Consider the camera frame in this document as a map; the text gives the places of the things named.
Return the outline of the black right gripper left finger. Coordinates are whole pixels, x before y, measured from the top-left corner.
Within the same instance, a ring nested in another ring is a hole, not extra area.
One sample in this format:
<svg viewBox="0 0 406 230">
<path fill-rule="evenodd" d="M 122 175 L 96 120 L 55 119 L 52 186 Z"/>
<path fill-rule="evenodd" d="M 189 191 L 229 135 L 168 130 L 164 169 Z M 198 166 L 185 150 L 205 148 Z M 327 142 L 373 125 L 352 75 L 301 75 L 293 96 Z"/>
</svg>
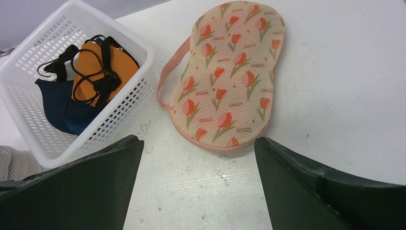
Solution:
<svg viewBox="0 0 406 230">
<path fill-rule="evenodd" d="M 143 149 L 129 135 L 65 165 L 1 182 L 1 229 L 121 230 Z"/>
</svg>

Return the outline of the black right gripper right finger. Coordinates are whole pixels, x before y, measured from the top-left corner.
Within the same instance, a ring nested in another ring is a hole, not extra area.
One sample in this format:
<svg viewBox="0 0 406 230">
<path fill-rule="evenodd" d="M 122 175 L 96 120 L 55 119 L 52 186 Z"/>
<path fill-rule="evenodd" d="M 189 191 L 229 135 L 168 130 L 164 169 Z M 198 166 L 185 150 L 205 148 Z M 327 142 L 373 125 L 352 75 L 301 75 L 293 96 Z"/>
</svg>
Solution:
<svg viewBox="0 0 406 230">
<path fill-rule="evenodd" d="M 403 230 L 406 187 L 324 165 L 268 137 L 254 151 L 275 230 Z"/>
</svg>

